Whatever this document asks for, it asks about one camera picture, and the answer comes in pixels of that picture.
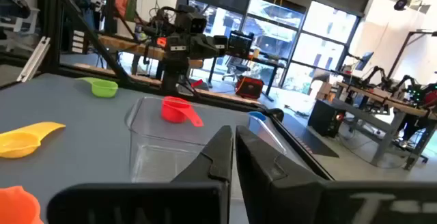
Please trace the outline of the black computer case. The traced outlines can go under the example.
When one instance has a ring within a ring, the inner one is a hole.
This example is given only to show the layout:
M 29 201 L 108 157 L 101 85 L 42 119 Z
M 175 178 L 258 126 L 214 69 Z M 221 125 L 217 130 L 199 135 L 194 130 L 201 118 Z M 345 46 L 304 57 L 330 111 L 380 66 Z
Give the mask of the black computer case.
M 346 112 L 325 100 L 316 100 L 308 125 L 323 137 L 335 138 Z

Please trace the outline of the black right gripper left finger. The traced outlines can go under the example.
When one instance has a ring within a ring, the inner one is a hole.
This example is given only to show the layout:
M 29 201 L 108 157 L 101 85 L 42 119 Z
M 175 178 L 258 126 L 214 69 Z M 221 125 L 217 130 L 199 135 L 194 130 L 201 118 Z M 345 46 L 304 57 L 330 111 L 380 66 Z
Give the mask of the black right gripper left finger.
M 48 224 L 228 224 L 233 147 L 222 126 L 170 182 L 65 188 L 48 203 Z

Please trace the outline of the orange measuring cup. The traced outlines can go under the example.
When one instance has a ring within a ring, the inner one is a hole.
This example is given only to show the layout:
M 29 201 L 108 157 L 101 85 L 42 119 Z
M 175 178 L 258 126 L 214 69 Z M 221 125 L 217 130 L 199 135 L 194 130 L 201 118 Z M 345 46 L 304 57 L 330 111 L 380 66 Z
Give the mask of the orange measuring cup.
M 0 188 L 0 224 L 44 224 L 40 203 L 22 186 Z

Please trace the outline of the office chair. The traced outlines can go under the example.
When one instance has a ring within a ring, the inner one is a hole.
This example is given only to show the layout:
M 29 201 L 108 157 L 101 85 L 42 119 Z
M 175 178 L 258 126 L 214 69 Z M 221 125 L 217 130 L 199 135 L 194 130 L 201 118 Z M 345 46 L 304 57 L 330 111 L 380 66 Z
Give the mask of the office chair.
M 251 71 L 248 66 L 249 61 L 247 59 L 241 59 L 239 57 L 230 57 L 227 61 L 227 71 L 221 78 L 224 81 L 227 77 L 231 77 L 232 81 L 235 81 L 239 76 L 245 72 Z

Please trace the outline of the yellow measuring cup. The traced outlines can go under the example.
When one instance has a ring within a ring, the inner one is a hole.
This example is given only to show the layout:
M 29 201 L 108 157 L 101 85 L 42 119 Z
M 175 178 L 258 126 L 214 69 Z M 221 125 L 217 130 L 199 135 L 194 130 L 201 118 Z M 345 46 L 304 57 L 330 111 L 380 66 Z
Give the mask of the yellow measuring cup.
M 65 128 L 57 122 L 38 122 L 0 133 L 0 158 L 22 158 L 34 153 L 50 133 Z

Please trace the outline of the blue measuring cup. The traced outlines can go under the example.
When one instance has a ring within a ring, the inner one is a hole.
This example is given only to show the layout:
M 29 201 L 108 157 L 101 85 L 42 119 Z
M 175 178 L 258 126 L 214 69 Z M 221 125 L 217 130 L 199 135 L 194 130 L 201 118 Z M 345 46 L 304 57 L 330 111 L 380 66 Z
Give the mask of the blue measuring cup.
M 251 120 L 260 120 L 260 121 L 265 122 L 267 119 L 267 117 L 259 111 L 248 112 L 248 115 L 249 115 Z

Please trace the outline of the black monitor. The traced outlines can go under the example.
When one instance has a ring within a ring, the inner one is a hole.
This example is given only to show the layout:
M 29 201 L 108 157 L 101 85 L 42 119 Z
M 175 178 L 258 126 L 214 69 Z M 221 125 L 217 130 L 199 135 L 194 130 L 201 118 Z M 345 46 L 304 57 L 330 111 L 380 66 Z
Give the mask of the black monitor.
M 228 39 L 227 54 L 247 58 L 254 39 L 254 33 L 244 34 L 241 31 L 231 31 Z

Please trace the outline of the red measuring cup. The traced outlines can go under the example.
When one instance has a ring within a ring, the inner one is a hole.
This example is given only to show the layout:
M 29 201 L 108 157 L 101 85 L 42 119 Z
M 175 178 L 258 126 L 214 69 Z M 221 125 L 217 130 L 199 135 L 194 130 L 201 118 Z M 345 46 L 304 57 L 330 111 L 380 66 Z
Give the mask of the red measuring cup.
M 203 121 L 194 110 L 192 104 L 184 99 L 173 96 L 163 98 L 161 116 L 164 120 L 175 124 L 182 124 L 189 120 L 195 127 L 203 126 Z

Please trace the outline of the wooden workbench with grey legs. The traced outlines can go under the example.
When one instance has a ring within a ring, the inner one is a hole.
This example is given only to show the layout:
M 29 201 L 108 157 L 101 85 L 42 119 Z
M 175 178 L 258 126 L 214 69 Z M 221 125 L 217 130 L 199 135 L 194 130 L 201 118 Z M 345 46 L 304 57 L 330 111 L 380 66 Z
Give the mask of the wooden workbench with grey legs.
M 414 115 L 419 118 L 425 118 L 427 120 L 435 121 L 435 124 L 430 124 L 425 128 L 425 132 L 421 137 L 421 140 L 417 143 L 416 147 L 411 151 L 409 156 L 406 159 L 404 164 L 404 169 L 410 171 L 419 160 L 419 157 L 422 155 L 425 147 L 427 146 L 429 140 L 432 138 L 432 135 L 437 130 L 437 106 L 428 107 L 428 108 L 415 108 L 410 105 L 397 100 L 395 98 L 391 98 L 388 96 L 381 96 L 374 92 L 368 91 L 366 89 L 357 88 L 353 85 L 348 85 L 346 83 L 338 82 L 338 89 L 335 97 L 332 101 L 332 104 L 336 106 L 338 109 L 343 109 L 348 113 L 351 113 L 354 116 L 354 120 L 346 124 L 349 126 L 350 130 L 357 130 L 366 137 L 370 138 L 372 141 L 375 141 L 378 144 L 378 148 L 371 160 L 371 164 L 377 166 L 383 159 L 386 153 L 393 153 L 394 151 L 390 148 L 392 142 L 394 140 L 394 135 L 397 129 L 400 127 L 402 120 L 405 115 Z M 343 91 L 354 92 L 357 94 L 363 95 L 362 103 L 359 107 L 353 106 L 349 102 L 341 100 L 340 97 Z M 370 113 L 364 111 L 364 106 L 367 104 L 368 100 L 373 100 L 376 102 L 380 102 L 383 105 L 388 105 L 389 107 L 394 108 L 397 112 L 395 117 L 393 118 L 391 123 L 384 122 L 374 117 Z M 358 125 L 359 121 L 362 121 L 364 124 L 370 124 L 373 127 L 384 132 L 384 136 L 379 138 L 377 135 L 371 133 L 369 130 L 363 128 Z

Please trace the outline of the green measuring cup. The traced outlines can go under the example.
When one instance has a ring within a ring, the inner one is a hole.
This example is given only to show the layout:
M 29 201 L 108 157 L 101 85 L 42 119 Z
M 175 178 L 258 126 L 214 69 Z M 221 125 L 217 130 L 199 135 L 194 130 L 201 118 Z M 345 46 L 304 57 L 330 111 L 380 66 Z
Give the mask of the green measuring cup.
M 99 98 L 113 98 L 118 90 L 118 84 L 114 81 L 94 77 L 81 77 L 78 80 L 88 82 L 91 85 L 92 94 Z

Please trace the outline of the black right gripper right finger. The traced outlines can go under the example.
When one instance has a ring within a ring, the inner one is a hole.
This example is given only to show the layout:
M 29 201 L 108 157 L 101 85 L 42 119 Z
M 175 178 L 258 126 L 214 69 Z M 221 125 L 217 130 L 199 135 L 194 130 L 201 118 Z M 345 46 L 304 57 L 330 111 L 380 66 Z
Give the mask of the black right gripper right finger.
M 250 224 L 437 224 L 437 183 L 325 180 L 248 128 L 236 163 Z

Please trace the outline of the silver aluminium extrusion bar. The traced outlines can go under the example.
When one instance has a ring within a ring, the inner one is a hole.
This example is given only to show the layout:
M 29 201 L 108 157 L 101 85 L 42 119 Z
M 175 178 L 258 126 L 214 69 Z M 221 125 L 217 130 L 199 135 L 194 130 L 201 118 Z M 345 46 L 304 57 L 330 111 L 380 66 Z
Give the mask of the silver aluminium extrusion bar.
M 27 82 L 28 80 L 31 80 L 34 77 L 35 73 L 37 72 L 38 68 L 42 63 L 42 60 L 46 57 L 46 54 L 50 46 L 51 46 L 51 39 L 48 37 L 42 37 L 37 47 L 33 51 L 31 57 L 25 64 L 21 73 L 19 74 L 16 80 L 17 82 L 24 83 Z

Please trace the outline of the clear plastic basket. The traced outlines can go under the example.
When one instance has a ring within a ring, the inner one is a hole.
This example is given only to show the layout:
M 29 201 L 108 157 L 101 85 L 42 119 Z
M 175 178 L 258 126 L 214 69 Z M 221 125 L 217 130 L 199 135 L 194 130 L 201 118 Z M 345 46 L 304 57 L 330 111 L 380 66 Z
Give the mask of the clear plastic basket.
M 196 127 L 189 119 L 168 122 L 159 98 L 139 99 L 126 114 L 130 131 L 130 174 L 133 182 L 170 182 L 183 171 L 222 126 L 245 126 L 282 154 L 285 146 L 266 122 L 239 111 L 203 104 L 193 109 L 203 121 Z

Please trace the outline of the blue screen monitor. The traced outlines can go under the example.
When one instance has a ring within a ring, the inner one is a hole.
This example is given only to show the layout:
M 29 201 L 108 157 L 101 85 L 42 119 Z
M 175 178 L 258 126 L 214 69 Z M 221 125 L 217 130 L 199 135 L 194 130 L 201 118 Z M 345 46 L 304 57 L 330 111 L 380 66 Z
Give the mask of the blue screen monitor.
M 369 60 L 372 58 L 373 54 L 374 52 L 366 52 L 362 57 L 360 57 L 355 67 L 355 70 L 362 71 L 369 62 Z

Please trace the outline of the red tool bag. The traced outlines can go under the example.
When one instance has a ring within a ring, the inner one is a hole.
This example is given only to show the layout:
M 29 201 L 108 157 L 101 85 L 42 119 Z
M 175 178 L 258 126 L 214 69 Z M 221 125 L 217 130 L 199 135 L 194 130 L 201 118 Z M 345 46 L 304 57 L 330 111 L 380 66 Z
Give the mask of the red tool bag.
M 264 82 L 249 76 L 240 76 L 236 83 L 236 95 L 257 100 L 261 94 Z

